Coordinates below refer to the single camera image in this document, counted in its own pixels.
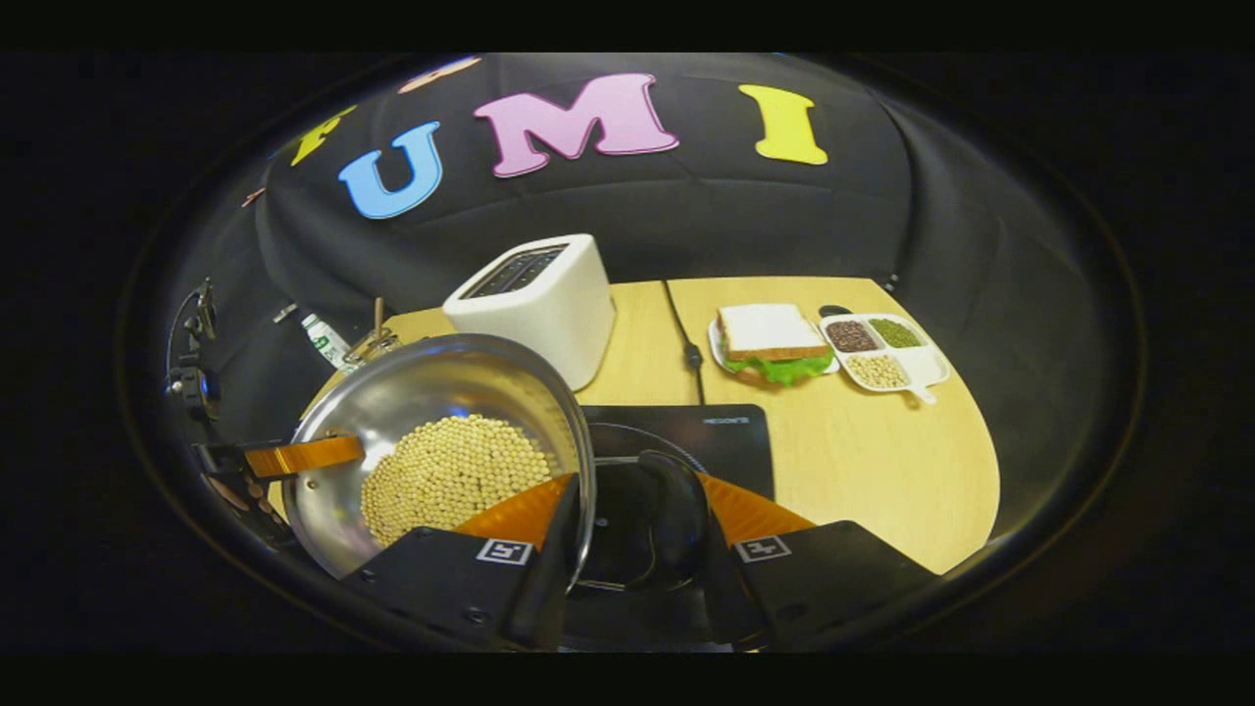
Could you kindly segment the pile of soybeans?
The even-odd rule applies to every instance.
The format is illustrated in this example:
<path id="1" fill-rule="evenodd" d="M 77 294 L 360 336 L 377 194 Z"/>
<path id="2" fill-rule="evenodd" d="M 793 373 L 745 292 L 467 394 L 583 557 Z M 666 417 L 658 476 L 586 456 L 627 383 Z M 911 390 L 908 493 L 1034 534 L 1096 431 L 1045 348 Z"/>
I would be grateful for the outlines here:
<path id="1" fill-rule="evenodd" d="M 556 461 L 523 429 L 472 413 L 404 434 L 360 487 L 365 527 L 390 545 L 419 527 L 452 530 L 552 479 Z"/>

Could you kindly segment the white toaster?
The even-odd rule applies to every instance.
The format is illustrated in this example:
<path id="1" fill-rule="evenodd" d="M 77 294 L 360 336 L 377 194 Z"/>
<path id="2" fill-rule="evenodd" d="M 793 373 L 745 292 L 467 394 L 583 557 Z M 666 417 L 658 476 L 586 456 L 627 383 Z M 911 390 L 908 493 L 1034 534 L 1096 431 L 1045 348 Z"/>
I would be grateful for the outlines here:
<path id="1" fill-rule="evenodd" d="M 616 307 L 596 240 L 560 234 L 511 247 L 442 303 L 458 334 L 532 349 L 572 390 L 587 387 L 607 352 Z"/>

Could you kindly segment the black backdrop cloth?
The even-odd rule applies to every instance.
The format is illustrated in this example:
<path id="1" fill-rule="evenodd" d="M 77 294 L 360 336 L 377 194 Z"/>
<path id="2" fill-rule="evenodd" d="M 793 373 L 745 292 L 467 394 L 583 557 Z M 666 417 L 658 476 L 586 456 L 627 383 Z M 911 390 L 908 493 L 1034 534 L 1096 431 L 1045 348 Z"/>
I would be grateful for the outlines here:
<path id="1" fill-rule="evenodd" d="M 248 207 L 248 193 L 266 192 Z M 894 286 L 976 398 L 1004 525 L 1071 490 L 1124 398 L 1107 233 L 1057 178 L 878 71 L 733 53 L 499 53 L 402 69 L 228 158 L 169 229 L 166 319 L 210 277 L 226 436 L 294 426 L 371 301 L 435 308 L 515 245 L 586 232 L 614 282 Z"/>

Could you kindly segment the white divided dish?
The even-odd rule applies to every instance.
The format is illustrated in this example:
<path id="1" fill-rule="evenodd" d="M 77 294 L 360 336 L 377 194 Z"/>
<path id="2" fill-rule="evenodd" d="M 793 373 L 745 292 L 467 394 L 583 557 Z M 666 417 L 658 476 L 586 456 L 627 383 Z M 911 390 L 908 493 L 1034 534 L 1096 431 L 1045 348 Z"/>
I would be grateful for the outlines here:
<path id="1" fill-rule="evenodd" d="M 871 327 L 867 324 L 870 319 L 896 319 L 897 322 L 910 326 L 915 331 L 915 334 L 917 334 L 917 336 L 922 340 L 924 342 L 922 347 L 912 347 L 912 349 L 887 347 L 887 345 L 884 344 L 884 339 L 878 336 L 878 332 L 875 331 L 873 327 Z M 827 327 L 830 324 L 841 321 L 857 321 L 863 324 L 868 330 L 868 334 L 873 336 L 873 339 L 878 342 L 878 345 L 881 345 L 881 349 L 867 350 L 867 352 L 856 352 L 856 354 L 838 352 L 838 350 L 835 349 L 832 344 L 830 344 L 828 335 L 825 332 L 825 327 Z M 935 344 L 932 344 L 931 339 L 929 339 L 926 334 L 922 334 L 921 329 L 917 329 L 915 325 L 909 322 L 907 319 L 892 316 L 892 313 L 838 313 L 838 316 L 827 316 L 820 319 L 820 321 L 816 322 L 816 329 L 820 331 L 820 335 L 825 337 L 825 341 L 828 342 L 830 349 L 833 349 L 835 357 L 837 357 L 838 361 L 841 362 L 841 370 L 845 372 L 845 375 L 856 385 L 856 387 L 865 390 L 865 393 L 884 393 L 884 394 L 910 393 L 912 394 L 912 396 L 917 398 L 920 403 L 925 403 L 925 405 L 932 405 L 932 403 L 936 403 L 936 398 L 932 396 L 932 387 L 935 387 L 937 384 L 941 384 L 943 381 L 948 381 L 948 379 L 950 379 L 951 376 L 951 367 L 946 361 L 946 357 L 944 357 L 944 354 L 941 354 L 941 350 L 937 349 Z M 901 366 L 905 367 L 905 371 L 910 377 L 910 384 L 907 385 L 907 387 L 884 389 L 884 390 L 868 389 L 863 387 L 863 385 L 860 385 L 853 377 L 848 375 L 846 367 L 843 366 L 843 362 L 846 362 L 847 357 L 875 356 L 875 354 L 887 354 L 887 356 L 896 357 L 896 361 L 901 362 Z"/>

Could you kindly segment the stainless steel pot black handles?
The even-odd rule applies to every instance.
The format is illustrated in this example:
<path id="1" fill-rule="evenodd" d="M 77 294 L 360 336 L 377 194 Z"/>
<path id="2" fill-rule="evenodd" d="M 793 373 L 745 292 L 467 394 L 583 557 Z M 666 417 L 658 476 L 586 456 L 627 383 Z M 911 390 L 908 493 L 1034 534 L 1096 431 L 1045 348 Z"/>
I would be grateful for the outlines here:
<path id="1" fill-rule="evenodd" d="M 291 441 L 359 436 L 365 456 L 282 482 L 287 523 L 305 553 L 343 581 L 388 548 L 365 527 L 364 478 L 407 431 L 472 413 L 515 424 L 536 439 L 556 461 L 552 479 L 577 474 L 582 519 L 571 556 L 569 591 L 574 589 L 590 553 L 597 495 L 599 461 L 586 416 L 555 367 L 533 350 L 482 334 L 451 334 L 405 345 L 366 362 L 309 408 Z M 708 520 L 705 493 L 692 470 L 659 451 L 640 453 L 636 461 L 694 482 L 698 515 Z"/>

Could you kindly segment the black induction cooktop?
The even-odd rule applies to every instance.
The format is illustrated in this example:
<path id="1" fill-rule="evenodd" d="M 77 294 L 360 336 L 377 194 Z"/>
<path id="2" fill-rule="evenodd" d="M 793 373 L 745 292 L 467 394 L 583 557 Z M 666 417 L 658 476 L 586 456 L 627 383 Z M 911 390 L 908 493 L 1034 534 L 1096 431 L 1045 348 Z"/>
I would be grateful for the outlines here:
<path id="1" fill-rule="evenodd" d="M 597 495 L 590 553 L 569 594 L 563 646 L 589 652 L 717 652 L 702 573 L 709 519 L 697 487 L 638 465 L 659 451 L 708 474 L 776 497 L 771 430 L 754 405 L 584 408 Z"/>

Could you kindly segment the small heap of soybeans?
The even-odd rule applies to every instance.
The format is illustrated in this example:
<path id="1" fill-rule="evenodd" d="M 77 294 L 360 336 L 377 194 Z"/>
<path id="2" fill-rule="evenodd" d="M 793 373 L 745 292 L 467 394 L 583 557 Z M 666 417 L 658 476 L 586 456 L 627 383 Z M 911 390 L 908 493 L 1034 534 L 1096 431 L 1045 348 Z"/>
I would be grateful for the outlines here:
<path id="1" fill-rule="evenodd" d="M 897 389 L 907 387 L 910 377 L 901 362 L 887 354 L 875 354 L 875 356 L 850 356 L 843 362 L 846 371 L 860 385 L 868 389 Z"/>

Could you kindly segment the sandwich with lettuce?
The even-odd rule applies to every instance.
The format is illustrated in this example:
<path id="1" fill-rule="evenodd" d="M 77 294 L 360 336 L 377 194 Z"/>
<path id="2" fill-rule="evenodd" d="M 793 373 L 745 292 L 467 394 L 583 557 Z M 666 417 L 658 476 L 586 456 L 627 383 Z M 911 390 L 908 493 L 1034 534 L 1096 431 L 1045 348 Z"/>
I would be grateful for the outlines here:
<path id="1" fill-rule="evenodd" d="M 794 387 L 794 380 L 801 377 L 792 367 L 801 367 L 802 374 L 823 371 L 828 362 L 820 362 L 820 357 L 828 357 L 830 350 L 833 352 L 794 303 L 722 307 L 717 319 L 725 339 L 728 362 L 735 367 L 758 367 L 763 377 L 788 382 L 788 387 Z"/>

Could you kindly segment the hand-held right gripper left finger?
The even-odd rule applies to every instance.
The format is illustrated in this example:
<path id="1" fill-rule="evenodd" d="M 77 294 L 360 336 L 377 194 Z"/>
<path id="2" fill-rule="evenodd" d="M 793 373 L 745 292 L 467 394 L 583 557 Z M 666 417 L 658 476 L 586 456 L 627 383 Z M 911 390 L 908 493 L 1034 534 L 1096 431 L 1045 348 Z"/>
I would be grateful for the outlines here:
<path id="1" fill-rule="evenodd" d="M 577 474 L 569 474 L 512 497 L 462 530 L 409 530 L 343 586 L 447 650 L 553 651 L 574 573 L 581 489 Z"/>

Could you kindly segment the white drink bottle green label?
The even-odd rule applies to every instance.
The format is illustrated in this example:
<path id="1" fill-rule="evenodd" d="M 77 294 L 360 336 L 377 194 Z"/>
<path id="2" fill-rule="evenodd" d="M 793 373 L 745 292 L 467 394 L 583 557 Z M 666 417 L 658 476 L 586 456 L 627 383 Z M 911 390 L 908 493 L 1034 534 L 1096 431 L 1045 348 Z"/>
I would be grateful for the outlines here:
<path id="1" fill-rule="evenodd" d="M 348 359 L 349 354 L 351 354 L 349 344 L 328 322 L 324 322 L 318 313 L 307 313 L 307 316 L 301 319 L 301 326 L 310 344 L 318 350 L 319 356 L 326 359 L 329 365 L 333 365 L 333 367 L 341 372 L 355 370 L 356 366 Z"/>

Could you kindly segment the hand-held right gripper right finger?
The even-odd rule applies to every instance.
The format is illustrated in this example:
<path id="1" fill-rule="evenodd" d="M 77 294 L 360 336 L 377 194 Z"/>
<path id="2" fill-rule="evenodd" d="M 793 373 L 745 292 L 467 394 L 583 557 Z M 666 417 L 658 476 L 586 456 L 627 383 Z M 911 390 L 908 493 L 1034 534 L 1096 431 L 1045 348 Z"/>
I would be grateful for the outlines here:
<path id="1" fill-rule="evenodd" d="M 817 525 L 708 474 L 702 573 L 717 640 L 860 648 L 922 616 L 940 577 L 853 520 Z"/>

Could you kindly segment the small white plate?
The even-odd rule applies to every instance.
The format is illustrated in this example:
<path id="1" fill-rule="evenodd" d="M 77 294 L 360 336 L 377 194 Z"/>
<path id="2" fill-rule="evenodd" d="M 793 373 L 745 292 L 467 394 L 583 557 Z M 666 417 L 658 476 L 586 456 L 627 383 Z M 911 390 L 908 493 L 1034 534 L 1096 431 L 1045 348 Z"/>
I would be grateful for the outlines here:
<path id="1" fill-rule="evenodd" d="M 744 367 L 735 367 L 734 365 L 732 365 L 730 362 L 728 362 L 728 359 L 725 356 L 725 339 L 723 339 L 722 327 L 719 327 L 718 319 L 713 319 L 713 321 L 708 325 L 707 334 L 708 334 L 708 339 L 709 339 L 710 352 L 713 354 L 714 361 L 717 361 L 717 365 L 719 367 L 722 367 L 722 370 L 725 371 L 725 374 L 728 374 L 730 376 L 740 377 L 740 380 L 743 380 L 743 381 L 762 382 L 762 384 L 779 384 L 779 385 L 784 385 L 784 387 L 788 387 L 788 382 L 784 382 L 784 381 L 772 381 L 771 379 L 763 377 L 763 375 L 759 372 L 758 367 L 753 367 L 753 366 L 749 366 L 749 365 L 747 365 Z M 802 374 L 801 372 L 801 367 L 797 367 L 797 366 L 792 367 L 792 370 L 796 374 L 799 375 L 799 377 L 797 380 L 794 380 L 794 384 L 799 384 L 801 381 L 803 381 L 803 380 L 806 380 L 808 377 L 821 377 L 821 376 L 835 375 L 835 374 L 837 374 L 841 370 L 841 362 L 838 361 L 837 357 L 835 357 L 835 354 L 832 352 L 832 350 L 830 350 L 828 357 L 820 357 L 820 362 L 828 362 L 828 366 L 825 367 L 823 371 L 814 370 L 814 371 L 808 372 L 808 374 Z"/>

